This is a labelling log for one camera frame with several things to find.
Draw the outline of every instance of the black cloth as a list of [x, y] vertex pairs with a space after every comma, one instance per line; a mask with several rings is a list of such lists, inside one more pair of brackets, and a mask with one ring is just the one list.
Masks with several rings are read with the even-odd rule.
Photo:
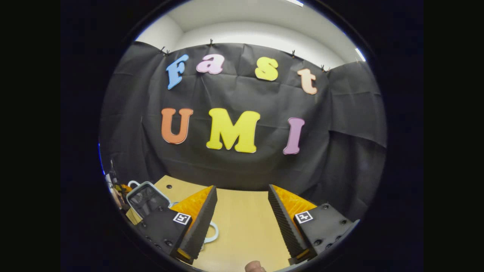
[[[184, 54], [182, 81], [168, 90], [166, 67]], [[225, 57], [217, 75], [199, 73], [202, 57]], [[255, 76], [256, 61], [278, 62], [274, 81]], [[315, 95], [305, 93], [298, 70], [316, 76]], [[188, 136], [178, 145], [161, 136], [161, 110], [174, 108], [172, 132], [181, 108], [191, 108]], [[260, 114], [255, 153], [208, 149], [212, 108], [225, 108], [233, 123], [244, 111]], [[284, 155], [291, 117], [302, 118], [300, 152]], [[329, 202], [350, 220], [360, 218], [376, 192], [386, 152], [384, 107], [365, 62], [323, 72], [290, 54], [257, 45], [214, 44], [164, 56], [135, 42], [108, 86], [100, 123], [103, 165], [116, 162], [122, 183], [156, 182], [164, 175], [237, 190], [267, 190], [275, 184], [321, 204]]]

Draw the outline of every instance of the cup handle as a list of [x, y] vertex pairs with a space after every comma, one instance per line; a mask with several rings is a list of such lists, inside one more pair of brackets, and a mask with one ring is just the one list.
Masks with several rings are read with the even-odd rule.
[[203, 241], [203, 243], [213, 242], [218, 237], [218, 227], [217, 227], [217, 224], [215, 224], [214, 222], [210, 221], [210, 226], [212, 226], [213, 228], [215, 228], [215, 235], [213, 235], [212, 237], [206, 237], [205, 238], [205, 241]]
[[128, 182], [128, 187], [131, 187], [131, 184], [136, 184], [136, 186], [139, 186], [139, 183], [137, 181], [130, 181]]

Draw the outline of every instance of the wooden table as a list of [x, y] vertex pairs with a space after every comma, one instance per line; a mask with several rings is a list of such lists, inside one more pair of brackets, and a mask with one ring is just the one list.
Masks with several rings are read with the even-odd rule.
[[[171, 202], [182, 201], [206, 188], [169, 176], [162, 177], [155, 186]], [[289, 266], [290, 255], [267, 194], [217, 188], [218, 201], [212, 221], [219, 228], [219, 236], [204, 244], [193, 266], [209, 272], [243, 272], [245, 265], [253, 260], [260, 261], [267, 272]], [[131, 210], [126, 215], [133, 224], [140, 221]], [[215, 230], [210, 227], [207, 237], [214, 234]]]

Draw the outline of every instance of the black background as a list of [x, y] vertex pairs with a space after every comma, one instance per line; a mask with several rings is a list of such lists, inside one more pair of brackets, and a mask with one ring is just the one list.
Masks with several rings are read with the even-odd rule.
[[[165, 69], [184, 54], [190, 58], [183, 80], [167, 90]], [[196, 71], [196, 63], [208, 54], [225, 57], [221, 73]], [[276, 80], [256, 78], [260, 56], [277, 60]], [[296, 71], [302, 68], [315, 75], [314, 95], [301, 89]], [[194, 111], [183, 144], [169, 144], [160, 137], [160, 112], [166, 107]], [[227, 109], [234, 122], [246, 110], [259, 113], [257, 152], [208, 149], [212, 108]], [[291, 117], [305, 121], [300, 152], [284, 155]], [[360, 219], [371, 203], [385, 162], [383, 100], [366, 62], [323, 72], [307, 60], [264, 46], [216, 43], [163, 56], [156, 47], [135, 42], [110, 79], [100, 119], [104, 171], [110, 171], [114, 161], [121, 184], [156, 183], [164, 175], [234, 190], [267, 191], [274, 184], [316, 205], [331, 203], [352, 221]], [[177, 133], [178, 114], [173, 123], [172, 132]]]
[[[170, 8], [179, 3], [161, 5]], [[340, 17], [328, 13], [331, 7], [366, 41], [370, 50], [363, 54], [380, 84], [389, 131], [387, 161], [373, 205], [344, 254], [315, 269], [423, 270], [423, 2], [312, 4], [357, 40]], [[113, 212], [97, 152], [109, 78], [136, 37], [137, 32], [130, 31], [153, 21], [160, 14], [155, 11], [159, 6], [154, 0], [62, 4], [62, 270], [160, 270], [149, 253], [138, 250], [143, 245], [131, 243], [124, 234], [129, 230]], [[144, 17], [145, 25], [137, 25]], [[168, 265], [165, 269], [173, 271]]]

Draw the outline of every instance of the letter m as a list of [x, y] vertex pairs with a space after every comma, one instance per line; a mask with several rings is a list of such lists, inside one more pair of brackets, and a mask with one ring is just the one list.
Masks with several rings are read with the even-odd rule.
[[209, 111], [212, 117], [212, 131], [207, 147], [210, 149], [221, 149], [224, 141], [225, 148], [231, 149], [235, 140], [239, 142], [235, 145], [235, 151], [244, 153], [254, 153], [257, 148], [254, 145], [256, 135], [256, 123], [260, 119], [260, 114], [255, 111], [245, 111], [241, 114], [235, 125], [224, 108], [213, 108]]

